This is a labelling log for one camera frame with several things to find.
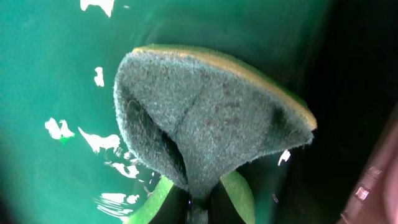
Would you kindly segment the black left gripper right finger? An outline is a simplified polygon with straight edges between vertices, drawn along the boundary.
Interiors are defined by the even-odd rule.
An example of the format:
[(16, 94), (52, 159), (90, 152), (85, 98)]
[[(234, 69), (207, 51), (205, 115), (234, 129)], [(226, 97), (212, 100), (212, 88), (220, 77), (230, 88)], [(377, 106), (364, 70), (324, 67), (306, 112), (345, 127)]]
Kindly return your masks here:
[(211, 193), (211, 223), (256, 223), (254, 196), (239, 172), (222, 176), (214, 187)]

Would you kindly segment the green and yellow sponge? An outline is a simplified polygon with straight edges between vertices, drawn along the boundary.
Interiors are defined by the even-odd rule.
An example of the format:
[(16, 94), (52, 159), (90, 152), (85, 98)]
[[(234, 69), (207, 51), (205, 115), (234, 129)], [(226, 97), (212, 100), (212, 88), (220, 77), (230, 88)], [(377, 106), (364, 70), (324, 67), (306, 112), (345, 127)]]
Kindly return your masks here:
[(220, 179), (247, 162), (310, 144), (317, 121), (254, 67), (201, 47), (148, 45), (121, 60), (114, 106), (128, 149), (190, 194), (189, 223), (208, 223)]

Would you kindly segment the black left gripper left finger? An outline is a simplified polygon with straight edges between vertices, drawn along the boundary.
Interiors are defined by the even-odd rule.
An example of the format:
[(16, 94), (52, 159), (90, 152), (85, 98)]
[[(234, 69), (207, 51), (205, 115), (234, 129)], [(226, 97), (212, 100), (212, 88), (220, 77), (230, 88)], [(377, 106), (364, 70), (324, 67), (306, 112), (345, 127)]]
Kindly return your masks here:
[(127, 224), (185, 223), (188, 194), (162, 176), (144, 205), (134, 212)]

